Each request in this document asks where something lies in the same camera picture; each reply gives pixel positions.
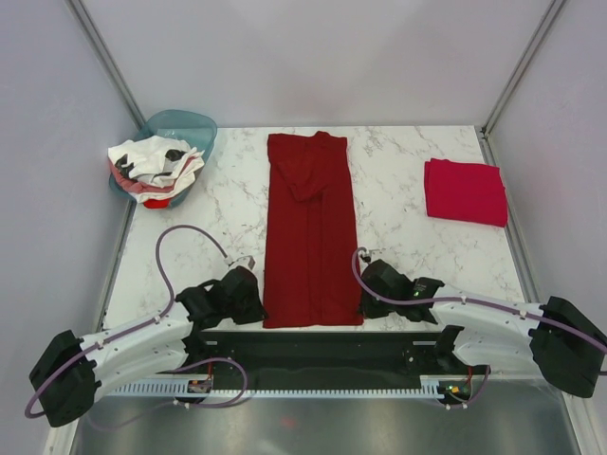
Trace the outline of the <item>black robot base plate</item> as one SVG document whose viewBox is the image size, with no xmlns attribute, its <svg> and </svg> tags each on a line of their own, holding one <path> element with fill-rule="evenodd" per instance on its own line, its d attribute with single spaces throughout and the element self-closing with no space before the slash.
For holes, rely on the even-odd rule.
<svg viewBox="0 0 607 455">
<path fill-rule="evenodd" d="M 220 389 L 412 388 L 428 376 L 482 374 L 439 332 L 204 331 L 185 339 L 187 364 L 212 362 Z"/>
</svg>

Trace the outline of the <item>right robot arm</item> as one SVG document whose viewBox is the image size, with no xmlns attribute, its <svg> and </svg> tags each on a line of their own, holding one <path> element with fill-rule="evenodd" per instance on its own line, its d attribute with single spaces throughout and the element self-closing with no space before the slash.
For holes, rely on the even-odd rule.
<svg viewBox="0 0 607 455">
<path fill-rule="evenodd" d="M 433 357 L 445 373 L 489 366 L 496 373 L 539 374 L 580 398 L 592 397 L 604 374 L 606 336 L 569 300 L 497 300 L 437 279 L 411 280 L 382 260 L 355 278 L 368 319 L 397 313 L 440 328 Z"/>
</svg>

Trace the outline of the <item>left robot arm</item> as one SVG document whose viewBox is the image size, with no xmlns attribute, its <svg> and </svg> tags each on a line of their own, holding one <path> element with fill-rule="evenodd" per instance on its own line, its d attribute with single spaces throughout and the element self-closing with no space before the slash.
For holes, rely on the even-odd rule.
<svg viewBox="0 0 607 455">
<path fill-rule="evenodd" d="M 123 385 L 156 373 L 200 372 L 212 356 L 204 330 L 224 319 L 243 325 L 266 316 L 257 278 L 237 266 L 220 280 L 184 289 L 154 316 L 82 337 L 61 332 L 28 376 L 39 414 L 59 428 Z"/>
</svg>

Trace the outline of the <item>bright red t-shirt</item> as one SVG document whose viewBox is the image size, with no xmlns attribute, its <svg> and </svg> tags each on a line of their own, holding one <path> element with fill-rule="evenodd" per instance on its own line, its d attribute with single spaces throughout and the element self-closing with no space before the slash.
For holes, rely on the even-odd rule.
<svg viewBox="0 0 607 455">
<path fill-rule="evenodd" d="M 424 164 L 427 215 L 504 228 L 506 188 L 498 167 L 432 158 Z"/>
</svg>

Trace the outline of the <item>dark red t-shirt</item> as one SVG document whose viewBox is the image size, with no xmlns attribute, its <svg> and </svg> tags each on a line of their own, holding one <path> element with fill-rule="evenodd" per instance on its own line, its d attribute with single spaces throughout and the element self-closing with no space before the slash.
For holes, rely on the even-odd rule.
<svg viewBox="0 0 607 455">
<path fill-rule="evenodd" d="M 263 304 L 267 329 L 358 326 L 361 289 L 347 140 L 271 134 Z"/>
</svg>

